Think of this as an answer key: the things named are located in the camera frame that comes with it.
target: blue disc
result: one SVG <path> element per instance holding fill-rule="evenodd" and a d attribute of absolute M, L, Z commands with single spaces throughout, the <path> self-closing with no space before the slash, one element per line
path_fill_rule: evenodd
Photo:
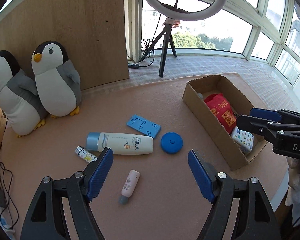
<path fill-rule="evenodd" d="M 175 154 L 181 150 L 183 140 L 180 135 L 175 132 L 168 132 L 161 138 L 161 148 L 168 154 Z"/>

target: ring light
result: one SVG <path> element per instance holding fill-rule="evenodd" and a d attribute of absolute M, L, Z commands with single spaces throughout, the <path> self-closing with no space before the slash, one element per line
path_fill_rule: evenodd
<path fill-rule="evenodd" d="M 183 21 L 198 21 L 204 20 L 215 15 L 219 12 L 224 5 L 226 4 L 226 0 L 214 0 L 214 2 L 206 9 L 198 12 L 191 13 L 181 13 L 177 11 L 172 11 L 165 6 L 163 6 L 158 0 L 146 0 L 150 6 L 152 6 L 155 10 L 160 12 L 161 14 L 172 18 Z"/>

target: tripod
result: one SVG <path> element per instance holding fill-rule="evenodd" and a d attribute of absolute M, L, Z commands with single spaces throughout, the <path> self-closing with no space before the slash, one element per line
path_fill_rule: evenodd
<path fill-rule="evenodd" d="M 173 38 L 172 38 L 172 35 L 171 35 L 171 31 L 172 31 L 172 25 L 171 24 L 164 24 L 162 32 L 160 32 L 160 34 L 154 39 L 154 41 L 151 43 L 151 46 L 146 49 L 144 55 L 142 56 L 142 58 L 139 61 L 139 62 L 141 62 L 141 61 L 145 60 L 145 58 L 150 54 L 150 52 L 154 49 L 154 46 L 157 44 L 157 42 L 163 36 L 159 77 L 163 77 L 164 65 L 166 64 L 166 57 L 167 57 L 169 42 L 170 42 L 170 46 L 171 46 L 173 55 L 175 57 L 177 57 L 176 48 L 174 47 L 174 42 L 173 42 Z"/>

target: cardboard box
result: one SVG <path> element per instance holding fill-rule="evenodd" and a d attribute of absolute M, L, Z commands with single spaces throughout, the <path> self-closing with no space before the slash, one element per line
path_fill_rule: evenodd
<path fill-rule="evenodd" d="M 267 141 L 262 136 L 254 134 L 252 151 L 247 155 L 243 154 L 237 143 L 231 138 L 197 93 L 201 93 L 203 98 L 214 93 L 223 93 L 224 97 L 231 104 L 232 110 L 239 115 L 249 115 L 250 110 L 254 107 L 252 103 L 230 80 L 221 75 L 211 75 L 191 80 L 187 83 L 183 94 L 183 101 L 210 135 L 231 170 L 237 170 L 251 163 L 266 146 Z"/>

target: blue gripper pad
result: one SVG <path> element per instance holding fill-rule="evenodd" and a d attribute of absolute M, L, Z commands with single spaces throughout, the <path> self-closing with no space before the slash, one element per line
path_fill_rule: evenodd
<path fill-rule="evenodd" d="M 99 192 L 102 188 L 103 183 L 105 182 L 108 172 L 112 166 L 112 163 L 113 163 L 113 151 L 109 149 L 106 152 L 106 154 L 103 156 L 98 167 L 96 168 L 95 172 L 93 173 L 93 175 L 89 180 L 89 190 L 86 195 L 89 202 L 91 202 L 92 199 L 94 199 L 99 195 Z"/>
<path fill-rule="evenodd" d="M 188 164 L 202 196 L 214 203 L 216 196 L 213 193 L 212 181 L 192 150 L 188 153 Z"/>
<path fill-rule="evenodd" d="M 272 122 L 281 121 L 281 115 L 279 115 L 277 111 L 261 108 L 252 108 L 250 110 L 250 116 L 271 120 Z"/>
<path fill-rule="evenodd" d="M 130 118 L 130 120 L 127 122 L 127 125 L 147 136 L 151 136 L 152 138 L 156 137 L 161 129 L 160 125 L 136 114 Z"/>

